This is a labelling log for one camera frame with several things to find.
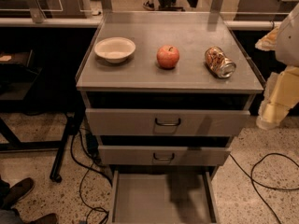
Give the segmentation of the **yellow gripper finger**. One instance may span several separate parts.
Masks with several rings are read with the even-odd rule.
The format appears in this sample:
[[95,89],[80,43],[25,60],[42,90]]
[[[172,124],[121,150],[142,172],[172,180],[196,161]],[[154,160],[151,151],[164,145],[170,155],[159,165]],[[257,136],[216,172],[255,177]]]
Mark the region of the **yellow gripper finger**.
[[255,48],[263,51],[270,51],[276,48],[278,36],[278,27],[275,27],[267,35],[263,36],[255,44]]
[[266,81],[256,125],[263,130],[276,128],[299,103],[299,68],[287,66]]

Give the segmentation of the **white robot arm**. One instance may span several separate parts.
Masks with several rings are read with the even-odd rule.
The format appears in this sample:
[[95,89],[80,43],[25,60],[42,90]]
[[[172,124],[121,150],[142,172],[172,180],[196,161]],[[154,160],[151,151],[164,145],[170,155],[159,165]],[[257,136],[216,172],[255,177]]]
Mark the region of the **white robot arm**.
[[255,48],[273,50],[276,59],[286,65],[284,71],[268,78],[256,119],[259,128],[270,130],[276,128],[299,103],[299,5],[279,27],[259,39]]

